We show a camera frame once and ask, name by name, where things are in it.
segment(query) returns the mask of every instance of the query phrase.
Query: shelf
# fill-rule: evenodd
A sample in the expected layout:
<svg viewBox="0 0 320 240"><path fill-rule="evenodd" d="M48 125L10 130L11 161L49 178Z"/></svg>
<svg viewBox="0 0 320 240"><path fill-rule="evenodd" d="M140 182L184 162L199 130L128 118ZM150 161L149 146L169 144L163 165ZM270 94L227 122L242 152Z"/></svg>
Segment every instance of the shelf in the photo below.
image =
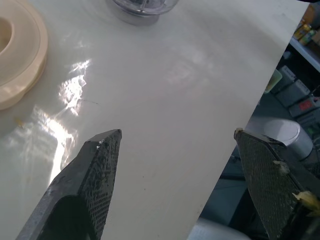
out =
<svg viewBox="0 0 320 240"><path fill-rule="evenodd" d="M290 45L294 47L318 72L320 72L320 58L310 49L302 46L297 40L291 38Z"/></svg>

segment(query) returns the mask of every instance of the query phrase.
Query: cream plastic lid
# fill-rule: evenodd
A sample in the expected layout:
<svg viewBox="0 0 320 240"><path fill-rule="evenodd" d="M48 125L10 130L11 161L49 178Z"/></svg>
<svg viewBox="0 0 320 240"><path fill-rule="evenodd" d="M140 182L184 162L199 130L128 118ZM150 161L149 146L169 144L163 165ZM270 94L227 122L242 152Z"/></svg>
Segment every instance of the cream plastic lid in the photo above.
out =
<svg viewBox="0 0 320 240"><path fill-rule="evenodd" d="M16 104L41 76L48 33L25 0L0 1L0 110Z"/></svg>

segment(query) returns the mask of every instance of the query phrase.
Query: red label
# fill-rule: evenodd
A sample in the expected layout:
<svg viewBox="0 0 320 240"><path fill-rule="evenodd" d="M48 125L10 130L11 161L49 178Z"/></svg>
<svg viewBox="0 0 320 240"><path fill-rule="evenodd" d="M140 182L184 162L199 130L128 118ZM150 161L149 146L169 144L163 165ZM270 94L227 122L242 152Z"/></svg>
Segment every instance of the red label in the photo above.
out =
<svg viewBox="0 0 320 240"><path fill-rule="evenodd" d="M310 100L306 100L299 104L299 108L301 111L305 111L312 107L312 102Z"/></svg>

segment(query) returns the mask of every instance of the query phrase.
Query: glossy white surface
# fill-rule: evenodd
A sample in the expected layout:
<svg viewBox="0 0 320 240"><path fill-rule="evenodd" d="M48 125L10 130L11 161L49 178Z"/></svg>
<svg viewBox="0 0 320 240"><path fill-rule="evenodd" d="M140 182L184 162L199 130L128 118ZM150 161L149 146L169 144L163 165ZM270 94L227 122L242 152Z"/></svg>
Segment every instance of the glossy white surface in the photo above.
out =
<svg viewBox="0 0 320 240"><path fill-rule="evenodd" d="M123 136L102 239L186 239L307 4L181 0L137 27L104 0L31 3L48 59L34 88L0 112L1 239L17 236L87 139L115 128Z"/></svg>

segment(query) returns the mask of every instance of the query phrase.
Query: blender base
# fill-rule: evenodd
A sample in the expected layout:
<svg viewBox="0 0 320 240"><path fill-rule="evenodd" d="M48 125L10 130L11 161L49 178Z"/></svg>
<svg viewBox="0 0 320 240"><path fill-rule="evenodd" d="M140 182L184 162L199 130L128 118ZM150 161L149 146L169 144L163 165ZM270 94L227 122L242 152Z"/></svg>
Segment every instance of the blender base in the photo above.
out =
<svg viewBox="0 0 320 240"><path fill-rule="evenodd" d="M106 0L108 7L122 21L135 26L150 26L155 24L159 15L138 15L117 5L113 0Z"/></svg>

